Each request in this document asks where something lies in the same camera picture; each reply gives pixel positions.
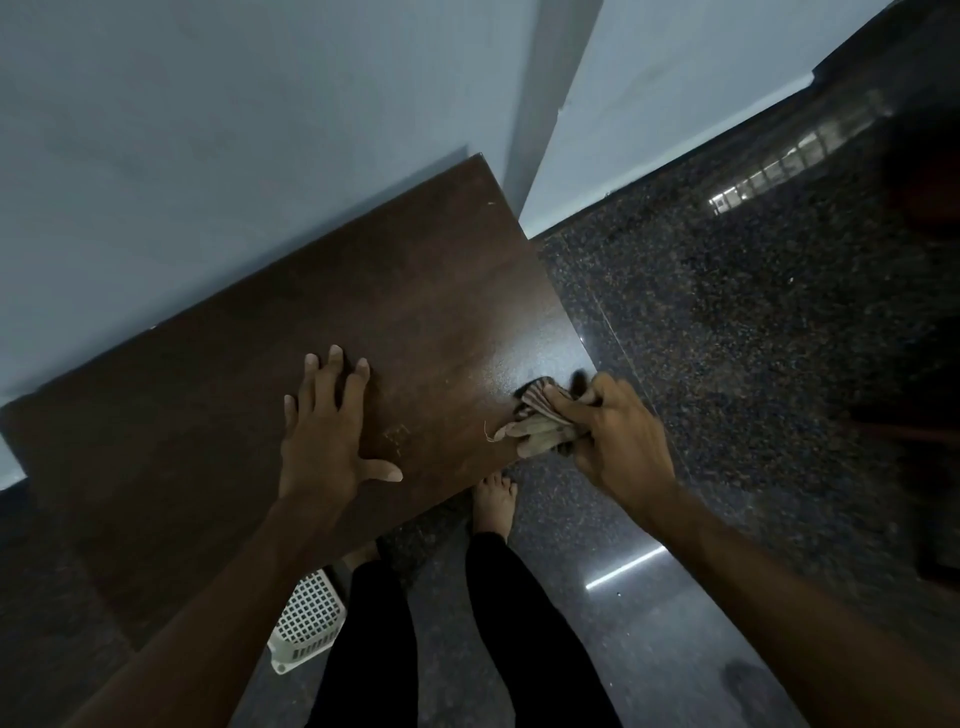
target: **white plastic crate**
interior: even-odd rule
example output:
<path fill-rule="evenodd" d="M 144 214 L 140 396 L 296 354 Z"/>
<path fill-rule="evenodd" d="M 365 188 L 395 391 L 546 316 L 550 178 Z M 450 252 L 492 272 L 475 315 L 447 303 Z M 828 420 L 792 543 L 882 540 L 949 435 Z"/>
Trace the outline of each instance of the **white plastic crate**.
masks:
<path fill-rule="evenodd" d="M 323 569 L 300 580 L 267 641 L 270 663 L 282 675 L 329 649 L 347 618 Z"/>

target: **wooden board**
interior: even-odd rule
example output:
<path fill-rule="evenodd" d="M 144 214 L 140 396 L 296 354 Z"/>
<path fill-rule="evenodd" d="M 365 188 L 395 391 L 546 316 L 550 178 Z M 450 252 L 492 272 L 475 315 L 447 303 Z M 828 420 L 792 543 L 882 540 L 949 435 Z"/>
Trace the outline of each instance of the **wooden board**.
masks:
<path fill-rule="evenodd" d="M 249 537 L 276 496 L 282 397 L 340 344 L 372 381 L 366 483 L 322 558 L 515 459 L 511 394 L 592 365 L 481 157 L 425 182 L 0 413 L 41 502 L 144 644 Z"/>

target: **bare foot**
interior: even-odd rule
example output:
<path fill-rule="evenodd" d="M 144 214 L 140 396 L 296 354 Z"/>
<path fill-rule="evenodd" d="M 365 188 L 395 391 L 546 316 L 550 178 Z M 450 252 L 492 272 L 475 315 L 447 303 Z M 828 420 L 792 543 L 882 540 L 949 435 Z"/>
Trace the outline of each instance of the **bare foot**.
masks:
<path fill-rule="evenodd" d="M 473 486 L 473 533 L 510 535 L 516 510 L 516 483 L 499 472 Z"/>
<path fill-rule="evenodd" d="M 347 568 L 350 569 L 350 571 L 356 571 L 370 561 L 379 560 L 380 551 L 376 547 L 376 541 L 369 541 L 355 551 L 351 551 L 349 554 L 344 556 L 344 564 L 347 565 Z"/>

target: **black pants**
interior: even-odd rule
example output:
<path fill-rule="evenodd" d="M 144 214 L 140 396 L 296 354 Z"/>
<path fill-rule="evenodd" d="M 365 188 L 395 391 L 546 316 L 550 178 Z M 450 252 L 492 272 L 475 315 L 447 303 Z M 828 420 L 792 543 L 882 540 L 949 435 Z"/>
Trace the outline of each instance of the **black pants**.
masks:
<path fill-rule="evenodd" d="M 516 725 L 620 725 L 584 646 L 500 536 L 472 538 L 467 585 Z M 415 726 L 417 687 L 417 638 L 400 584 L 383 562 L 364 564 L 307 725 Z"/>

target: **hand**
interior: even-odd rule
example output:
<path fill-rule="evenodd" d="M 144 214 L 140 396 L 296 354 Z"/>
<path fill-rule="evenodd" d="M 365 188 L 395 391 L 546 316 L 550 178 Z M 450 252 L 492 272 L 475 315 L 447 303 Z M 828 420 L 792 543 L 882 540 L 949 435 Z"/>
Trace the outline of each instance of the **hand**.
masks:
<path fill-rule="evenodd" d="M 616 381 L 602 372 L 590 387 L 601 405 L 568 400 L 550 386 L 544 392 L 560 414 L 589 427 L 592 438 L 583 437 L 573 446 L 577 468 L 636 516 L 633 509 L 642 511 L 658 493 L 675 485 L 663 425 L 626 379 Z"/>
<path fill-rule="evenodd" d="M 393 463 L 362 460 L 357 454 L 370 365 L 366 359 L 357 362 L 338 410 L 333 392 L 343 370 L 344 351 L 336 345 L 330 347 L 325 367 L 316 354 L 306 356 L 297 399 L 283 398 L 287 431 L 280 444 L 280 500 L 295 499 L 334 521 L 356 497 L 360 481 L 403 479 Z"/>

